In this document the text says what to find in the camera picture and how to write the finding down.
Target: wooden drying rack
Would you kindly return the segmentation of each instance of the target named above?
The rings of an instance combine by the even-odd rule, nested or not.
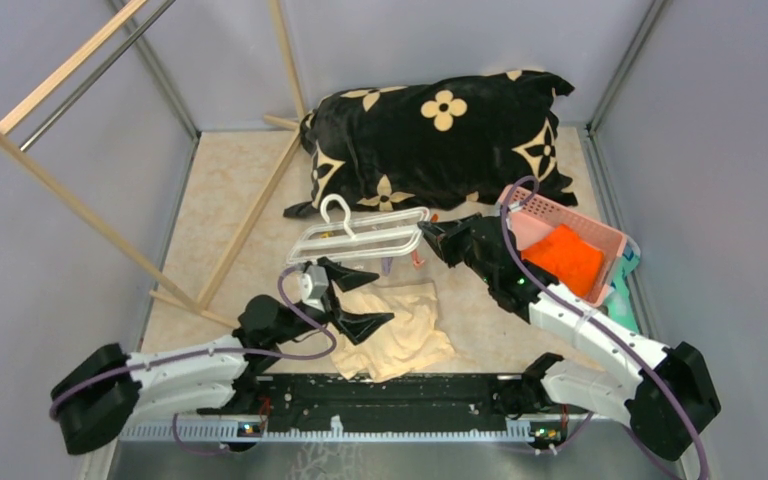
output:
[[[174,281],[163,274],[148,258],[139,252],[131,243],[129,243],[119,232],[110,224],[102,219],[97,213],[81,202],[78,197],[72,193],[63,184],[57,181],[51,173],[37,163],[27,150],[43,135],[45,132],[66,112],[82,95],[88,90],[96,80],[112,65],[139,37],[150,27],[174,2],[175,0],[165,0],[165,2],[154,11],[154,13],[145,20],[139,28],[117,48],[99,67],[93,71],[90,76],[79,85],[76,90],[66,98],[66,100],[40,124],[33,133],[25,140],[22,145],[14,143],[8,135],[16,128],[31,112],[35,111],[55,90],[57,90],[66,79],[68,79],[87,59],[89,59],[102,45],[121,29],[126,22],[142,9],[149,0],[130,0],[125,4],[101,29],[99,29],[89,40],[81,45],[78,50],[72,54],[60,67],[48,76],[37,86],[24,100],[19,102],[13,110],[0,120],[0,150],[9,158],[16,161],[32,177],[42,183],[57,198],[60,199],[70,210],[95,229],[99,235],[107,239],[128,258],[133,260],[140,268],[145,270],[157,281],[159,287],[162,287],[168,293],[155,289],[151,291],[151,296],[156,300],[169,303],[176,307],[188,310],[207,320],[220,323],[230,328],[239,326],[234,319],[223,317],[210,310],[210,302],[216,296],[216,292],[228,275],[231,265],[236,260],[246,242],[249,234],[254,229],[254,225],[260,218],[269,198],[275,191],[278,182],[287,170],[293,155],[299,147],[299,122],[304,117],[306,109],[302,97],[301,85],[299,84],[296,73],[296,65],[293,60],[292,49],[290,48],[290,39],[287,35],[287,28],[284,22],[284,15],[281,11],[280,0],[268,0],[269,9],[272,17],[272,23],[275,33],[278,37],[278,43],[281,47],[281,54],[284,57],[284,65],[287,70],[287,77],[292,90],[293,104],[296,110],[296,119],[287,119],[273,115],[264,115],[264,122],[280,128],[293,131],[293,136],[281,155],[278,157],[272,173],[266,183],[258,193],[254,203],[249,208],[246,216],[243,217],[231,241],[225,247],[225,251],[216,263],[213,272],[208,278],[207,284],[201,289],[198,296],[193,298],[184,292]]]

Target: metal pole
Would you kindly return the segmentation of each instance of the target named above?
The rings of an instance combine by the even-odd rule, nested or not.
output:
[[[28,149],[30,149],[37,142],[37,140],[39,140],[45,134],[45,132],[47,132],[55,123],[57,123],[58,120],[60,120],[60,117],[62,117],[64,113],[72,108],[72,105],[74,105],[78,99],[87,93],[87,90],[89,90],[90,87],[92,87],[93,84],[98,81],[102,75],[104,75],[104,72],[106,72],[113,65],[113,63],[116,62],[116,60],[118,60],[119,57],[121,57],[122,54],[125,53],[143,33],[145,33],[146,30],[148,30],[148,27],[157,21],[157,19],[163,15],[163,12],[172,6],[173,3],[175,3],[175,0],[166,0],[163,2],[163,4],[158,7],[157,10],[155,10],[154,13],[152,13],[151,16],[142,25],[139,26],[139,28],[134,30],[134,32],[128,36],[122,45],[119,45],[119,47],[114,50],[113,53],[111,53],[110,56],[101,63],[101,65],[93,70],[93,72],[89,75],[89,77],[87,77],[86,80],[78,85],[78,88],[75,89],[74,92],[66,97],[66,100],[64,100],[63,103],[61,103],[57,109],[55,109],[54,112],[49,115],[48,118],[46,118],[24,142],[22,142],[22,145],[19,147],[19,149],[23,152],[27,152]]]
[[[125,5],[123,0],[105,0],[105,3],[107,3],[110,10],[114,13],[118,12]],[[138,27],[139,25],[136,20],[131,18],[125,23],[123,28],[130,34]],[[181,98],[180,90],[175,85],[175,82],[172,81],[169,72],[167,72],[166,67],[163,66],[163,63],[151,46],[151,42],[145,37],[140,37],[134,44],[134,48],[137,49],[137,54],[139,55],[140,60],[142,60],[143,66],[154,79],[155,85],[157,85],[158,90],[160,90],[163,99],[166,100],[172,113],[178,118],[178,122],[184,130],[187,131],[190,138],[194,141],[197,140],[199,131],[198,128],[196,128],[195,122],[193,122],[193,116],[190,114],[186,103],[184,103],[184,99]]]
[[[588,124],[588,131],[591,134],[595,134],[599,130],[599,127],[602,126],[602,123],[604,123],[605,117],[607,117],[608,111],[613,106],[620,88],[625,83],[625,80],[631,72],[631,68],[640,56],[640,52],[643,50],[646,40],[649,39],[658,20],[671,3],[672,0],[653,0],[652,4],[649,5],[649,10],[647,10],[646,15],[643,17],[643,22],[634,34],[634,39],[632,39],[617,70],[614,72],[614,76],[611,78],[610,83],[608,83],[608,88],[605,90],[605,94],[602,95],[599,104],[596,106],[593,118]]]

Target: teal cloth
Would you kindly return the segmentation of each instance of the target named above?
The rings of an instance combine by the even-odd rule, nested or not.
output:
[[[611,281],[613,291],[605,298],[605,306],[608,308],[608,316],[611,320],[632,332],[640,333],[637,319],[634,318],[634,312],[631,309],[631,299],[628,284],[626,284],[626,278],[640,264],[640,247],[631,237],[628,237],[619,262]]]

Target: metal rod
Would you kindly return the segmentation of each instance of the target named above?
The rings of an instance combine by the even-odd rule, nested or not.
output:
[[[37,140],[39,140],[45,134],[45,132],[47,132],[55,123],[57,123],[58,120],[60,120],[60,117],[62,117],[64,113],[72,108],[72,105],[74,105],[78,99],[87,93],[87,90],[89,90],[90,87],[92,87],[93,84],[98,81],[102,75],[104,75],[104,72],[106,72],[113,65],[113,63],[116,62],[116,60],[118,60],[119,57],[121,57],[122,54],[125,53],[143,33],[145,33],[146,30],[148,30],[148,27],[157,21],[157,19],[163,15],[163,12],[172,6],[173,3],[175,3],[175,0],[166,0],[163,2],[163,4],[158,7],[157,10],[155,10],[154,13],[152,13],[151,16],[148,17],[148,19],[143,22],[142,25],[139,26],[139,28],[134,30],[134,32],[128,36],[122,45],[119,45],[119,47],[114,50],[113,53],[111,53],[110,56],[101,63],[101,65],[93,70],[93,72],[86,78],[86,80],[78,85],[78,88],[76,88],[74,92],[66,97],[66,100],[64,100],[63,103],[61,103],[57,109],[55,109],[54,112],[49,115],[48,118],[46,118],[24,142],[22,142],[22,145],[19,147],[19,149],[23,152],[27,152],[28,149],[30,149],[37,142]]]
[[[178,224],[178,215],[181,214],[181,206],[184,204],[184,195],[187,193],[187,184],[190,181],[190,173],[193,170],[193,160],[196,158],[199,142],[200,139],[196,137],[193,139],[192,144],[190,145],[189,155],[187,155],[185,159],[187,164],[184,167],[184,172],[176,189],[177,193],[175,194],[175,200],[173,202],[175,204],[175,208],[172,209],[172,214],[169,217],[169,223],[163,230],[163,242],[161,243],[163,247],[155,265],[166,265],[166,258],[169,255],[169,247],[172,245],[172,235],[175,233],[175,225]],[[158,285],[159,284],[157,281],[152,282],[151,285],[149,285],[148,291],[151,292],[158,290]],[[140,339],[145,338],[146,331],[148,330],[148,322],[151,320],[151,312],[154,310],[154,300],[154,297],[152,297],[149,293],[149,295],[147,295],[142,314],[140,315],[140,318],[143,319],[143,323],[140,325],[140,328],[136,332],[137,335],[132,337],[131,342],[128,344],[130,351],[136,351],[142,347]]]
[[[105,0],[105,3],[115,13],[118,12],[125,4],[123,0]],[[139,27],[137,21],[131,18],[125,23],[124,30],[131,34]],[[172,113],[178,119],[178,122],[187,131],[192,140],[197,140],[199,137],[198,128],[196,128],[193,116],[190,114],[190,110],[187,108],[187,104],[184,103],[184,99],[181,97],[181,91],[172,81],[172,77],[160,61],[154,48],[151,46],[151,42],[145,36],[140,37],[134,47],[137,49],[137,54],[140,60],[143,62],[143,66],[148,70],[149,75],[157,85],[160,94],[169,105]]]
[[[627,224],[623,220],[622,208],[620,208],[616,189],[613,187],[615,183],[605,163],[606,157],[598,139],[586,129],[580,129],[578,135],[585,162],[587,163],[587,170],[590,173],[593,193],[596,194],[597,200],[601,203],[600,211],[605,217],[603,221],[620,231],[627,231]],[[634,312],[641,333],[653,339],[662,338],[655,323],[654,310],[649,300],[651,297],[645,285],[640,282],[640,274],[630,275],[627,281],[631,298],[631,309]]]
[[[620,88],[625,84],[632,67],[637,62],[643,46],[655,30],[658,20],[660,20],[671,3],[672,0],[653,0],[652,4],[649,5],[649,10],[646,11],[646,15],[643,17],[643,22],[640,23],[640,27],[638,27],[637,32],[634,34],[631,44],[628,46],[617,70],[614,72],[614,76],[611,77],[611,81],[608,83],[608,88],[605,89],[599,104],[596,105],[593,118],[589,122],[591,133],[595,134],[605,122],[605,117],[607,117],[608,111],[614,105],[614,100],[616,100]]]

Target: black metal bar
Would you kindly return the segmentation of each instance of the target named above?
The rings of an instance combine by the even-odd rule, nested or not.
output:
[[[101,63],[101,65],[93,70],[93,72],[86,78],[86,80],[78,85],[78,88],[76,88],[75,91],[66,97],[66,100],[64,100],[63,103],[61,103],[54,110],[54,112],[52,112],[51,115],[49,115],[36,129],[34,129],[33,133],[31,133],[31,135],[24,142],[22,142],[22,145],[19,147],[19,149],[23,152],[27,152],[28,149],[30,149],[37,142],[37,140],[39,140],[45,134],[45,132],[47,132],[55,123],[57,123],[58,120],[60,120],[60,117],[62,117],[64,113],[72,108],[72,105],[74,105],[78,99],[87,93],[87,90],[89,90],[90,87],[92,87],[93,84],[95,84],[95,82],[98,81],[102,75],[104,75],[104,72],[106,72],[113,65],[113,63],[115,63],[116,60],[118,60],[119,57],[121,57],[122,54],[124,54],[128,48],[133,45],[137,39],[140,38],[143,33],[145,33],[146,30],[148,30],[148,27],[157,21],[157,19],[163,15],[163,12],[172,6],[173,3],[175,3],[175,0],[166,0],[163,2],[163,4],[158,7],[157,10],[155,10],[154,13],[152,13],[151,16],[145,22],[143,22],[142,25],[139,26],[139,28],[134,30],[134,32],[128,36],[122,45],[119,45],[119,47],[114,50],[113,53],[111,53],[110,56]]]

